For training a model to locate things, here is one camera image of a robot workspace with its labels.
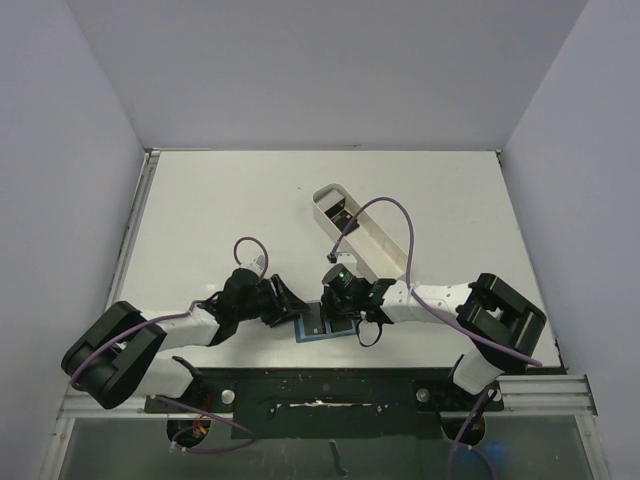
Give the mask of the blue leather card holder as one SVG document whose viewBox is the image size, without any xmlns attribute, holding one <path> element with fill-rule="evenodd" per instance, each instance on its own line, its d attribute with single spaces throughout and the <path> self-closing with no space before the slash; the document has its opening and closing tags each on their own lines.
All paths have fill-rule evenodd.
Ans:
<svg viewBox="0 0 640 480">
<path fill-rule="evenodd" d="M 326 321 L 323 318 L 322 313 L 321 313 L 321 317 L 322 317 L 322 320 L 323 320 L 324 325 L 325 325 L 326 333 L 323 336 L 321 336 L 319 340 L 314 340 L 314 341 L 328 340 L 328 339 L 340 338 L 340 337 L 346 337 L 346 336 L 354 336 L 356 334 L 356 328 L 355 328 L 355 333 L 353 335 L 333 335 L 329 330 L 329 321 Z M 293 321 L 295 339 L 296 339 L 296 323 L 297 323 L 297 320 L 298 320 L 298 318 Z"/>
</svg>

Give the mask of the black VIP card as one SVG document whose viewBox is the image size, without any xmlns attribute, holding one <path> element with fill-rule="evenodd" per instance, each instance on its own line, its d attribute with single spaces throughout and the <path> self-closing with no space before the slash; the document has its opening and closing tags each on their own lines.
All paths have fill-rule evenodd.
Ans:
<svg viewBox="0 0 640 480">
<path fill-rule="evenodd" d="M 319 340 L 326 333 L 325 325 L 321 317 L 319 303 L 312 303 L 306 312 L 303 312 L 296 323 L 296 341 L 304 343 Z"/>
</svg>

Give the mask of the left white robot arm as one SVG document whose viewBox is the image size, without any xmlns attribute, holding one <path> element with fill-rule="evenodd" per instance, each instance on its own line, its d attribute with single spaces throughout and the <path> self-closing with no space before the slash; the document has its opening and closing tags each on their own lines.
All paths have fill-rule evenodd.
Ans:
<svg viewBox="0 0 640 480">
<path fill-rule="evenodd" d="M 74 389 L 107 410 L 131 397 L 161 395 L 190 411 L 203 399 L 202 374 L 183 358 L 161 358 L 160 353 L 218 346 L 244 321 L 258 319 L 275 327 L 309 310 L 279 275 L 262 278 L 237 268 L 221 290 L 184 311 L 147 319 L 127 301 L 113 303 L 66 351 L 61 369 Z"/>
</svg>

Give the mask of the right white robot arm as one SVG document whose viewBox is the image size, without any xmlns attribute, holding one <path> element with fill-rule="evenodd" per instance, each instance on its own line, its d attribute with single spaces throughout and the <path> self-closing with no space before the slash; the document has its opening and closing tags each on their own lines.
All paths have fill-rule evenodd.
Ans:
<svg viewBox="0 0 640 480">
<path fill-rule="evenodd" d="M 440 322 L 469 338 L 473 349 L 457 361 L 445 384 L 446 399 L 456 408 L 469 408 L 499 376 L 542 365 L 533 354 L 547 323 L 545 314 L 494 274 L 455 285 L 388 278 L 370 282 L 336 264 L 322 284 L 321 312 L 331 320 L 352 319 L 379 329 Z"/>
</svg>

